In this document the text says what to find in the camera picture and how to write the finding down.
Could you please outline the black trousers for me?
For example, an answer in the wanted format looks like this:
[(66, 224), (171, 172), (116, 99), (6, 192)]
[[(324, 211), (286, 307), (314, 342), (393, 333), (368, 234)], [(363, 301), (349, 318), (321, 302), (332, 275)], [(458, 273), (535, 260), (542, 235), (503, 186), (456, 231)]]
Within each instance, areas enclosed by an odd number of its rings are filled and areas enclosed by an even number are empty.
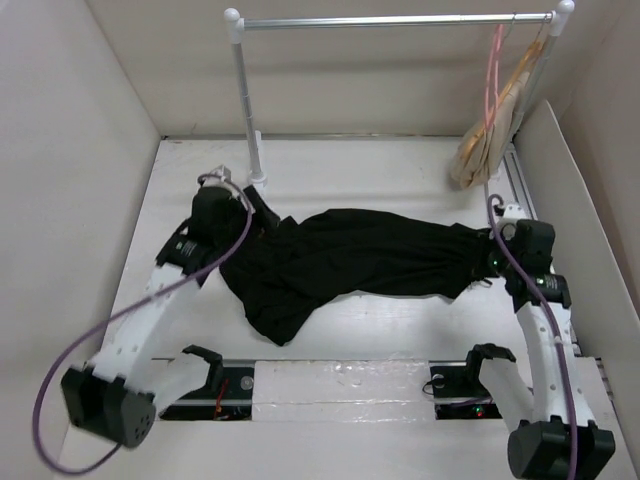
[(490, 250), (485, 229), (330, 209), (252, 236), (220, 272), (251, 326), (283, 346), (316, 309), (354, 291), (454, 300), (493, 277)]

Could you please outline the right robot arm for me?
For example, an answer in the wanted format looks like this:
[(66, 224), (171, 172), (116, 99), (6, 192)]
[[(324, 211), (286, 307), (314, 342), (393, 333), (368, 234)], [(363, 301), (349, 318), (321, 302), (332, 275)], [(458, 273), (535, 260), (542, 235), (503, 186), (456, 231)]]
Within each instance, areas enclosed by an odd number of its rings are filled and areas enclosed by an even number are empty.
[(507, 459), (517, 479), (594, 479), (615, 453), (614, 435), (598, 427), (583, 394), (571, 340), (566, 279), (551, 270), (552, 225), (504, 216), (491, 225), (498, 250), (490, 265), (506, 281), (523, 331), (532, 383), (505, 347), (468, 353), (462, 381), (488, 391), (508, 430)]

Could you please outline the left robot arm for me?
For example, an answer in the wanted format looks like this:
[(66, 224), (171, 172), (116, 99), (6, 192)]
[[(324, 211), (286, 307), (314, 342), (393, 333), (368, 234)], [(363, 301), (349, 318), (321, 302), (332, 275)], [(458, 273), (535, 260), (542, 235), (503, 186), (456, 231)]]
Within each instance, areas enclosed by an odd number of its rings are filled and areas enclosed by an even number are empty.
[(156, 257), (147, 304), (127, 309), (111, 340), (82, 368), (69, 368), (61, 389), (71, 423), (134, 449), (155, 418), (182, 397), (216, 396), (226, 385), (222, 356), (189, 345), (157, 373), (153, 359), (172, 323), (185, 318), (186, 304), (210, 273), (244, 243), (252, 226), (274, 227), (278, 216), (258, 191), (234, 195), (228, 183), (202, 186), (183, 221)]

